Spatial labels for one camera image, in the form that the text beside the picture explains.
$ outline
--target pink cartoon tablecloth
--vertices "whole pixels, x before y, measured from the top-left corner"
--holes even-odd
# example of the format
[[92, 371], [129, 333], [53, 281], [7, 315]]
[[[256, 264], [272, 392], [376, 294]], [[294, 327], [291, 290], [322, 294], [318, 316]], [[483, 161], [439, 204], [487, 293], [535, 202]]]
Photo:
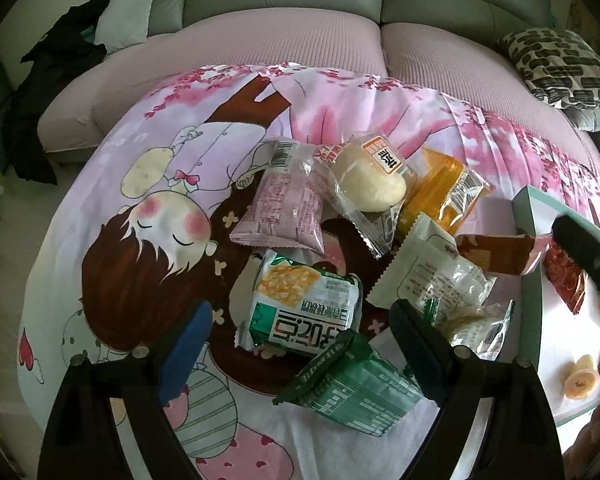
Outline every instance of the pink cartoon tablecloth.
[[[335, 69], [210, 66], [165, 81], [137, 103], [87, 163], [51, 222], [32, 268], [18, 380], [44, 428], [68, 360], [119, 359], [151, 344], [192, 298], [214, 308], [211, 336], [180, 397], [165, 407], [208, 480], [397, 479], [436, 407], [421, 401], [382, 438], [358, 433], [272, 396], [306, 359], [234, 348], [261, 258], [228, 234], [253, 199], [269, 139], [342, 142], [382, 132], [404, 157], [426, 144], [494, 185], [465, 231], [512, 234], [510, 199], [539, 187], [600, 227], [600, 179], [532, 132], [436, 90]], [[355, 229], [324, 218], [326, 255], [309, 263], [355, 272], [370, 290], [391, 259], [375, 261]], [[386, 329], [365, 303], [361, 332]], [[123, 406], [116, 420], [128, 462], [148, 478]]]

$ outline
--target pink bow tie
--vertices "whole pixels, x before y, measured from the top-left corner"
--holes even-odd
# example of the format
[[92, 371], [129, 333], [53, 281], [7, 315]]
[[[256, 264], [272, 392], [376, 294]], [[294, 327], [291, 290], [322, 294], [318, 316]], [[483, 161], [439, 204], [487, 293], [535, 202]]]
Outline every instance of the pink bow tie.
[[188, 184], [195, 186], [200, 182], [200, 177], [197, 175], [188, 175], [184, 171], [176, 170], [176, 175], [173, 178], [174, 180], [186, 180]]

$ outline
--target red heart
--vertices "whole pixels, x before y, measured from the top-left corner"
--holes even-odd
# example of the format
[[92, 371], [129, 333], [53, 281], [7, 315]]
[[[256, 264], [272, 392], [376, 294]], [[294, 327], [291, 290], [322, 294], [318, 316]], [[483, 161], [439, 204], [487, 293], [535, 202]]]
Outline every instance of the red heart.
[[27, 370], [33, 370], [33, 350], [27, 339], [27, 331], [22, 331], [22, 337], [20, 338], [20, 348], [18, 349], [18, 357], [20, 359], [20, 366], [25, 365]]

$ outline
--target metal bolt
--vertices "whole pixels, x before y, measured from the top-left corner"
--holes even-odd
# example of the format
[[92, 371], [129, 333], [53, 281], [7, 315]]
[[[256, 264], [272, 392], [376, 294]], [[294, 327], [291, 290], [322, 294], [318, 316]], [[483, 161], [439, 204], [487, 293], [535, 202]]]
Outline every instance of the metal bolt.
[[136, 359], [143, 359], [149, 355], [149, 349], [144, 345], [139, 345], [131, 351], [131, 355]]
[[81, 366], [84, 362], [84, 359], [85, 357], [83, 354], [76, 354], [71, 359], [69, 359], [69, 363], [71, 364], [71, 366]]
[[466, 346], [460, 345], [454, 347], [454, 354], [461, 359], [468, 359], [471, 357], [471, 350], [469, 350]]
[[531, 361], [523, 355], [516, 357], [516, 362], [523, 368], [529, 368], [531, 366]]

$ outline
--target sofa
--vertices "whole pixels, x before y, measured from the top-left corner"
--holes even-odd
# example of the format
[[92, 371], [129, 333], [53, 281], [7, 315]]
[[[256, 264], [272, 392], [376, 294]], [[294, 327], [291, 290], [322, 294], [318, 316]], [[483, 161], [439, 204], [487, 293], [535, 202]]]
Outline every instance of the sofa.
[[48, 156], [86, 160], [168, 76], [207, 64], [293, 61], [439, 89], [519, 123], [600, 176], [588, 134], [538, 102], [496, 51], [509, 32], [549, 27], [550, 0], [182, 0], [171, 12], [181, 30], [108, 56], [54, 100], [38, 124]]

